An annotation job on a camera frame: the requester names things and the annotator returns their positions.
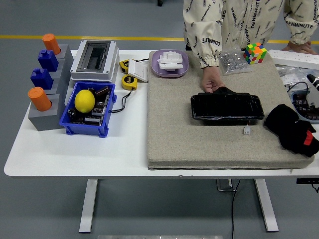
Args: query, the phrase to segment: black cable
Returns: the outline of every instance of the black cable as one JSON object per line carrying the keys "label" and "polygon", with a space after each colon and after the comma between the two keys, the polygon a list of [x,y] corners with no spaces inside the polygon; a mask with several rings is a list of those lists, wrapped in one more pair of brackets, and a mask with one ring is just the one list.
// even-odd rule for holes
{"label": "black cable", "polygon": [[310,106],[303,106],[303,105],[299,105],[299,104],[294,103],[294,102],[293,102],[293,105],[294,105],[294,106],[299,106],[299,107],[302,107],[302,108],[307,108],[307,109],[309,109],[310,111],[314,112],[315,114],[319,115],[319,112],[318,112],[318,111],[315,111],[315,110],[314,110],[313,108],[311,108]]}
{"label": "black cable", "polygon": [[139,62],[139,61],[148,61],[149,60],[149,58],[147,58],[147,59],[142,59],[142,60],[138,60],[137,62]]}
{"label": "black cable", "polygon": [[318,188],[315,188],[313,183],[311,184],[311,186],[315,189],[315,191],[316,191],[317,193],[319,193],[319,187],[318,187]]}
{"label": "black cable", "polygon": [[132,87],[131,91],[130,91],[127,95],[123,96],[123,98],[122,98],[122,108],[121,108],[121,109],[117,109],[117,110],[113,110],[112,113],[118,113],[118,112],[121,112],[122,110],[124,110],[124,108],[125,108],[125,103],[126,103],[126,99],[127,99],[127,97],[130,96],[130,94],[132,93],[132,91],[133,91],[134,89],[135,89],[135,88]]}
{"label": "black cable", "polygon": [[233,196],[233,201],[231,203],[231,223],[232,223],[232,232],[231,232],[231,238],[234,239],[234,200],[235,200],[235,195],[236,195],[236,192],[237,192],[237,188],[239,186],[239,183],[240,183],[240,180],[238,181],[238,184],[235,188],[235,193],[234,193],[234,196]]}
{"label": "black cable", "polygon": [[300,84],[300,83],[305,83],[306,84],[306,86],[307,86],[307,94],[308,94],[309,87],[308,87],[308,84],[306,82],[304,82],[304,81],[300,81],[300,82],[297,82],[297,83],[293,84],[291,87],[289,87],[287,92],[289,92],[295,85]]}

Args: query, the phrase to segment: purple bowl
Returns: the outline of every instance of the purple bowl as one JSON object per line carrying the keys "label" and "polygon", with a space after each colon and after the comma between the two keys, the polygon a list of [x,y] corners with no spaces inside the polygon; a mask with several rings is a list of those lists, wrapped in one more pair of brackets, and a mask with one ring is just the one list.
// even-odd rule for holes
{"label": "purple bowl", "polygon": [[[174,71],[166,71],[165,69],[161,69],[158,63],[160,55],[163,55],[165,51],[175,51],[182,55],[183,58],[183,68],[176,69]],[[154,52],[152,56],[152,69],[158,76],[165,78],[177,78],[183,76],[188,70],[188,56],[185,52],[179,50],[159,50]]]}

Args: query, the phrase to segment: person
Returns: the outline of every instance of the person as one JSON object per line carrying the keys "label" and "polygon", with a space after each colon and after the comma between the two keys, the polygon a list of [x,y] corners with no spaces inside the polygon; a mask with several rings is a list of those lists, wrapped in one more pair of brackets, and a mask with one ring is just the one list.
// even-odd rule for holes
{"label": "person", "polygon": [[186,49],[200,59],[205,92],[225,86],[218,69],[220,51],[267,43],[282,9],[291,31],[283,50],[317,54],[310,41],[319,23],[317,0],[184,0]]}

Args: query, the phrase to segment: yellow floor line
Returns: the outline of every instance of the yellow floor line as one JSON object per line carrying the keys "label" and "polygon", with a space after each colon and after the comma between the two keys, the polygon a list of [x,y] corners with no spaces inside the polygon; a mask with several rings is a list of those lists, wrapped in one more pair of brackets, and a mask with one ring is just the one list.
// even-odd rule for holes
{"label": "yellow floor line", "polygon": [[[184,41],[182,37],[130,37],[130,36],[55,36],[58,40],[114,40],[114,41]],[[42,39],[42,35],[0,35],[0,39]],[[287,44],[288,40],[269,40],[268,43]]]}

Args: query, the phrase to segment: lemon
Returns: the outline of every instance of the lemon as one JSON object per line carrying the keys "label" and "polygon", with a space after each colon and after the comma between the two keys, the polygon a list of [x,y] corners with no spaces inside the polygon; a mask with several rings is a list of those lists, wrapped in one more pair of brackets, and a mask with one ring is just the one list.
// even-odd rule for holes
{"label": "lemon", "polygon": [[74,100],[75,108],[82,113],[90,112],[95,105],[95,98],[89,90],[81,90]]}

